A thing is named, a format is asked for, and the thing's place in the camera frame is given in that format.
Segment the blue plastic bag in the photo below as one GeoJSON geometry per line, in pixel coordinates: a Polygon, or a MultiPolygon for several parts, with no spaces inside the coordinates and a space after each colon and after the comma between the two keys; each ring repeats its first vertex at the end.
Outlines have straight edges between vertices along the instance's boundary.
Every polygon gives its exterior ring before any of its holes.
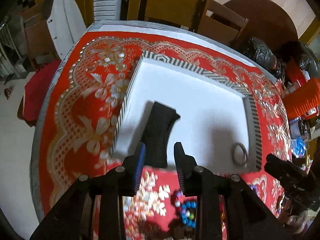
{"type": "Polygon", "coordinates": [[[301,137],[291,140],[291,153],[295,158],[303,158],[306,153],[306,144],[301,137]]]}

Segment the white striped-edge tray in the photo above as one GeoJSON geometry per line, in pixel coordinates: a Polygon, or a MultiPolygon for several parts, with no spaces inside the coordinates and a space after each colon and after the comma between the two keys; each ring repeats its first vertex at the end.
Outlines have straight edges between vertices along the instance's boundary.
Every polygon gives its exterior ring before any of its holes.
{"type": "Polygon", "coordinates": [[[261,169],[261,133],[252,94],[225,77],[150,51],[140,57],[124,96],[111,148],[114,157],[134,152],[154,102],[180,115],[168,140],[168,169],[175,168],[176,142],[214,173],[261,169]]]}

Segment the orange plastic stool stack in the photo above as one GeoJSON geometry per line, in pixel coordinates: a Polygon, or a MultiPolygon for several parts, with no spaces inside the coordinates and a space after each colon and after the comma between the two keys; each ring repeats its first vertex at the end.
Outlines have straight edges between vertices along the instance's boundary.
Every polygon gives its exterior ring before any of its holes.
{"type": "Polygon", "coordinates": [[[302,87],[285,96],[283,104],[289,121],[303,117],[308,120],[319,115],[319,79],[311,78],[302,87]]]}

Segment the red cloth on chair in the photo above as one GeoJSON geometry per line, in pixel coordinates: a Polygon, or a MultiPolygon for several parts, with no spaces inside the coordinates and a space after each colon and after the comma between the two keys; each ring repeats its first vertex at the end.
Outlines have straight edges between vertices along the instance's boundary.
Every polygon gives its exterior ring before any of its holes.
{"type": "Polygon", "coordinates": [[[24,87],[17,117],[30,127],[36,126],[49,85],[60,63],[61,60],[55,60],[44,65],[35,72],[24,87]]]}

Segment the black plastic bag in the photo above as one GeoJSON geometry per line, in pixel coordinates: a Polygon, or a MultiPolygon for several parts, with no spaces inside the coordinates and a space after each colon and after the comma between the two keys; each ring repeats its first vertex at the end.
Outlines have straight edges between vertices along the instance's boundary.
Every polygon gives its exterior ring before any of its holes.
{"type": "Polygon", "coordinates": [[[272,74],[276,79],[285,79],[285,68],[282,61],[280,61],[266,43],[256,37],[251,37],[244,42],[239,52],[247,58],[251,59],[266,71],[272,74]]]}

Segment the white cushioned chair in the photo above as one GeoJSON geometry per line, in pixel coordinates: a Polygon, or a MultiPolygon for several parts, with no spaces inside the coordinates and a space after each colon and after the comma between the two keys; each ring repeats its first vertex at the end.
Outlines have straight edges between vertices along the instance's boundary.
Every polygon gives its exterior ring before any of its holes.
{"type": "Polygon", "coordinates": [[[47,26],[61,60],[86,32],[86,26],[75,0],[53,0],[47,26]]]}

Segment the wooden chair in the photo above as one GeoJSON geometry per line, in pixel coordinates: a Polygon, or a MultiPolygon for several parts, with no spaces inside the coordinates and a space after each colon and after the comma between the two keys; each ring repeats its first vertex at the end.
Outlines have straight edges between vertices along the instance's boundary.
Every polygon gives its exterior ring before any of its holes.
{"type": "Polygon", "coordinates": [[[145,20],[189,31],[233,46],[248,19],[214,0],[129,0],[128,20],[145,20]]]}

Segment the dark round wooden table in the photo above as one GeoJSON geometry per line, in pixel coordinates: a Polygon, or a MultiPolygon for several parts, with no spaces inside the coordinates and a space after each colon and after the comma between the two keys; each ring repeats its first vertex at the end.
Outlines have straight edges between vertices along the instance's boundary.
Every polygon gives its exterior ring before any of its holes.
{"type": "Polygon", "coordinates": [[[237,49],[252,37],[265,42],[271,50],[298,40],[291,17],[271,0],[231,0],[224,6],[248,19],[244,30],[235,41],[234,47],[237,49]]]}

